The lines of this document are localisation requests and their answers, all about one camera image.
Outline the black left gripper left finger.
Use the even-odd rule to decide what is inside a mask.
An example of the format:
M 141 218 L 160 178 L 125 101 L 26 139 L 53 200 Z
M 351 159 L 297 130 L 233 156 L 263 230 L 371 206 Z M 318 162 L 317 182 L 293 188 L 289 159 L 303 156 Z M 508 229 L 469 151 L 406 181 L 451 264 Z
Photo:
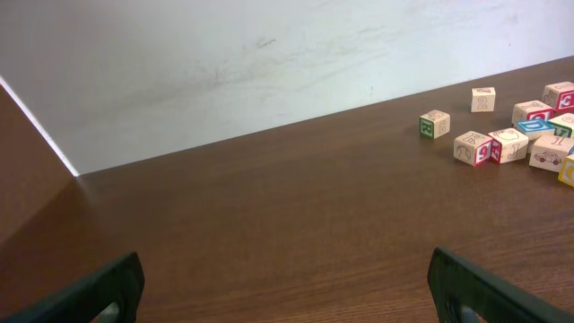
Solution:
M 138 254 L 131 252 L 101 267 L 66 288 L 2 318 L 10 322 L 136 321 L 145 278 Z

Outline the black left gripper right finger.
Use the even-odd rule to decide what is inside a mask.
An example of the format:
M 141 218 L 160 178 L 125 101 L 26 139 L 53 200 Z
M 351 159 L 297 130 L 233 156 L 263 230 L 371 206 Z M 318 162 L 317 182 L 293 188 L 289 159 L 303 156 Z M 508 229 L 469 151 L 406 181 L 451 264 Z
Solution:
M 428 286 L 440 322 L 567 323 L 573 315 L 454 252 L 433 250 Z

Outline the yellow wooden block 7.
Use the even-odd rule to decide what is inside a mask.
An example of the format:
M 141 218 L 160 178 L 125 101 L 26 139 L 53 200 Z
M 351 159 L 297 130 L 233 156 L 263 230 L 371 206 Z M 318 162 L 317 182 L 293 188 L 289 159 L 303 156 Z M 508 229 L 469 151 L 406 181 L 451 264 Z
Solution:
M 566 185 L 574 187 L 574 155 L 568 155 L 561 163 L 558 180 Z

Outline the red U wooden block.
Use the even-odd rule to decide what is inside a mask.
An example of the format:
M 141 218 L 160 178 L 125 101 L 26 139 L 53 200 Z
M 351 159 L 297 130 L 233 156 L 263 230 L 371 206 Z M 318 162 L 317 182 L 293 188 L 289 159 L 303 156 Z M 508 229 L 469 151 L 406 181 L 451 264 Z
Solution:
M 552 117 L 552 107 L 539 100 L 531 100 L 514 105 L 511 122 L 512 125 L 516 125 L 516 123 L 519 121 L 527 121 L 533 119 L 548 121 Z

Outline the green-edged wooden block 6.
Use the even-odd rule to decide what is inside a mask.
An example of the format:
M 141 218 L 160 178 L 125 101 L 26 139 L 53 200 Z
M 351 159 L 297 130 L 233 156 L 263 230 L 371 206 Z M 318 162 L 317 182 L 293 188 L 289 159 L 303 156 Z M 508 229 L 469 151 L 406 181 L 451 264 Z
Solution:
M 574 114 L 564 113 L 548 120 L 548 123 L 554 127 L 556 136 L 572 138 L 574 132 Z

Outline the red H wooden block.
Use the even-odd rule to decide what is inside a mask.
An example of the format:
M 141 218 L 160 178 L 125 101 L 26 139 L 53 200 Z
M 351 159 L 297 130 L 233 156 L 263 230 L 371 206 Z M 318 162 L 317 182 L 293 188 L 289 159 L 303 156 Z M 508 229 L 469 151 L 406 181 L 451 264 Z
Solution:
M 542 102 L 556 112 L 572 111 L 574 106 L 574 83 L 562 82 L 544 86 Z

